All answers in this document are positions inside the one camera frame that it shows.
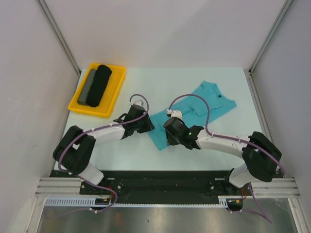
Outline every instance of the white wall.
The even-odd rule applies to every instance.
[[[249,68],[285,0],[46,0],[80,67]]]
[[[77,76],[34,0],[0,2],[0,232],[49,172]]]
[[[254,79],[281,161],[311,216],[311,1],[297,0]]]

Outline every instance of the folded black cloth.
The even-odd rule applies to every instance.
[[[86,98],[86,104],[91,107],[97,107],[101,102],[104,91],[106,90],[109,77],[112,71],[105,65],[100,65],[95,72],[94,80],[89,89]]]

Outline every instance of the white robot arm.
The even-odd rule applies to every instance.
[[[143,115],[144,117],[135,121],[135,119]],[[116,125],[128,121],[131,121],[132,123]],[[138,133],[144,133],[153,130],[154,128],[155,127],[151,123],[150,118],[143,107],[143,102],[141,100],[136,101],[131,106],[129,112],[127,114],[122,114],[118,119],[114,120],[114,122],[110,124],[110,127],[98,131],[90,131],[79,138],[79,140],[74,143],[75,146],[71,146],[67,150],[65,156],[61,160],[61,166],[63,169],[65,168],[68,172],[82,178],[83,180],[87,180],[92,184],[99,184],[104,175],[89,162],[94,146],[114,140],[125,139],[131,136],[135,131]],[[83,132],[85,131],[78,126],[70,127],[56,147],[53,153],[53,158],[59,162],[64,150]]]
[[[270,182],[274,176],[277,165],[269,157],[264,155],[256,148],[241,142],[251,141],[261,148],[268,151],[276,160],[280,160],[281,152],[260,132],[254,132],[251,136],[229,136],[236,137],[239,140],[233,141],[226,138],[219,138],[209,135],[204,127],[192,126],[188,128],[182,121],[180,111],[169,112],[171,118],[166,121],[164,128],[166,130],[169,145],[182,144],[188,149],[208,149],[218,150],[229,153],[245,161],[245,164],[238,168],[230,170],[228,182],[237,188],[259,179],[264,182]]]

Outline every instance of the white table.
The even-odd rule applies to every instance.
[[[242,68],[129,68],[110,119],[70,112],[65,132],[72,125],[90,129],[109,124],[128,112],[134,93],[144,95],[150,104],[149,115],[155,114],[177,96],[191,93],[203,80],[216,83],[224,96],[237,103],[236,108],[210,123],[211,130],[231,135],[261,132]],[[90,161],[100,170],[228,170],[243,163],[230,154],[188,150],[181,145],[158,151],[146,133],[101,144],[94,148]]]

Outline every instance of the yellow tray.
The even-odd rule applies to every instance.
[[[86,81],[86,78],[91,71],[91,69],[96,69],[97,67],[101,65],[99,63],[92,63],[82,82],[80,83],[76,93],[74,93],[74,96],[72,100],[70,101],[70,104],[68,106],[68,109],[71,111],[74,111],[75,113],[80,113],[80,114],[87,114],[87,115],[92,115],[96,117],[103,117],[103,118],[109,118],[113,107],[115,105],[115,102],[117,100],[118,94],[120,92],[121,86],[123,84],[123,81],[125,79],[126,75],[126,68],[125,67],[118,67],[118,66],[111,66],[111,65],[106,65],[108,66],[112,74],[110,75],[106,90],[104,91],[103,97],[101,99],[101,102],[99,105],[95,108],[87,106],[87,105],[79,105],[77,103],[77,100],[79,98],[80,92],[82,90],[82,87]]]

